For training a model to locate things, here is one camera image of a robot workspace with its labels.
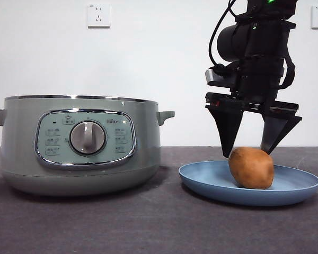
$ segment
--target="blue plate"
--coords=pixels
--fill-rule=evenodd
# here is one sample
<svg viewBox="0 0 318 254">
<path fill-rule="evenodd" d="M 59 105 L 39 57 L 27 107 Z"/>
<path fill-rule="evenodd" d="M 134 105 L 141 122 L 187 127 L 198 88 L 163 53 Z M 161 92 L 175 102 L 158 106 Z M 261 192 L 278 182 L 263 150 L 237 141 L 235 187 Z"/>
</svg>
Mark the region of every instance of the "blue plate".
<svg viewBox="0 0 318 254">
<path fill-rule="evenodd" d="M 215 200 L 252 206 L 295 204 L 318 189 L 318 177 L 308 172 L 275 165 L 275 176 L 268 189 L 240 187 L 227 161 L 202 161 L 179 168 L 183 183 L 192 191 Z"/>
</svg>

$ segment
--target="black cable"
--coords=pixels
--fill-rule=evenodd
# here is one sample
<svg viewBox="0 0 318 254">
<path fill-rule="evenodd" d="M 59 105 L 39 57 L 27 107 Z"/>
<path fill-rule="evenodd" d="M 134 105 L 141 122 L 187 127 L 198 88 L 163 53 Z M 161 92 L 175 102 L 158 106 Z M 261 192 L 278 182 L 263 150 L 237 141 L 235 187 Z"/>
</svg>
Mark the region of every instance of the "black cable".
<svg viewBox="0 0 318 254">
<path fill-rule="evenodd" d="M 232 9 L 229 9 L 229 12 L 232 14 L 232 16 L 237 17 L 237 15 L 232 11 Z"/>
<path fill-rule="evenodd" d="M 228 11 L 231 9 L 232 5 L 235 3 L 236 0 L 233 0 L 226 8 L 225 12 L 223 13 L 223 15 L 220 17 L 220 20 L 218 21 L 218 24 L 216 25 L 216 28 L 214 29 L 213 31 L 213 34 L 211 36 L 211 39 L 210 39 L 210 43 L 208 45 L 208 55 L 210 56 L 210 59 L 212 61 L 212 63 L 214 65 L 217 65 L 216 61 L 214 60 L 213 56 L 212 56 L 212 44 L 213 44 L 213 40 L 214 40 L 214 37 L 216 36 L 216 33 L 220 27 L 220 24 L 222 23 L 224 17 L 226 16 L 226 14 L 228 13 Z"/>
</svg>

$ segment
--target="button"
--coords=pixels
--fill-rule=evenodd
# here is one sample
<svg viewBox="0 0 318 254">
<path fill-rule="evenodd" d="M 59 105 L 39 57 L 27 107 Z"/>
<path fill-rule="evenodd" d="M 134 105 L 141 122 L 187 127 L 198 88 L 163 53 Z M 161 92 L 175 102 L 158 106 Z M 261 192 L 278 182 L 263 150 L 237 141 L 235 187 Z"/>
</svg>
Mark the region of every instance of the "button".
<svg viewBox="0 0 318 254">
<path fill-rule="evenodd" d="M 125 136 L 116 137 L 116 144 L 127 144 L 127 139 Z"/>
<path fill-rule="evenodd" d="M 116 128 L 116 135 L 126 135 L 126 129 L 125 128 Z"/>
<path fill-rule="evenodd" d="M 59 146 L 59 138 L 47 139 L 46 140 L 47 146 Z"/>
<path fill-rule="evenodd" d="M 125 153 L 125 147 L 122 147 L 122 146 L 116 147 L 116 153 Z"/>
<path fill-rule="evenodd" d="M 63 119 L 64 125 L 73 125 L 75 123 L 74 119 Z"/>
<path fill-rule="evenodd" d="M 47 148 L 46 149 L 46 155 L 54 156 L 54 155 L 60 155 L 60 148 L 54 147 L 54 148 Z"/>
<path fill-rule="evenodd" d="M 48 129 L 46 131 L 46 136 L 53 137 L 53 136 L 60 136 L 60 129 Z"/>
<path fill-rule="evenodd" d="M 66 115 L 65 118 L 63 118 L 64 125 L 73 125 L 74 123 L 75 120 L 70 115 Z"/>
</svg>

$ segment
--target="white wall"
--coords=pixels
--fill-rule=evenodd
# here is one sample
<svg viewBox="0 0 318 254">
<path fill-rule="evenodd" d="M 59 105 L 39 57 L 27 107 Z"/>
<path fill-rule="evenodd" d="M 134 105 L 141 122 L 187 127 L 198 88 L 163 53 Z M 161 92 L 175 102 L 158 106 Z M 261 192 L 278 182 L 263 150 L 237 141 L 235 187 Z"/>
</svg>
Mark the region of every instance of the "white wall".
<svg viewBox="0 0 318 254">
<path fill-rule="evenodd" d="M 210 35 L 227 0 L 115 0 L 111 28 L 87 29 L 87 0 L 0 0 L 0 107 L 26 94 L 110 95 L 151 99 L 176 117 L 161 127 L 163 146 L 218 146 L 205 107 Z M 247 1 L 238 0 L 237 13 Z M 282 146 L 318 146 L 318 31 L 315 0 L 299 0 L 289 39 L 296 64 L 292 87 L 278 99 L 300 104 L 303 121 Z M 222 27 L 234 24 L 229 15 Z M 246 113 L 236 145 L 258 146 L 263 122 Z"/>
</svg>

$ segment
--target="potato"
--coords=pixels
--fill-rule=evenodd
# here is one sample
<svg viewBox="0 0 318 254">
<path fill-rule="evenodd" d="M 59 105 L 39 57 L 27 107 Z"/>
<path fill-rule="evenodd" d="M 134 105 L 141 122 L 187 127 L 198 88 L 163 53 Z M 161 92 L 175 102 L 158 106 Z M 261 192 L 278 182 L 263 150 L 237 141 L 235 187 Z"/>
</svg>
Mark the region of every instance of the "potato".
<svg viewBox="0 0 318 254">
<path fill-rule="evenodd" d="M 267 189 L 273 181 L 273 159 L 266 152 L 251 147 L 239 147 L 228 159 L 234 179 L 249 189 Z"/>
</svg>

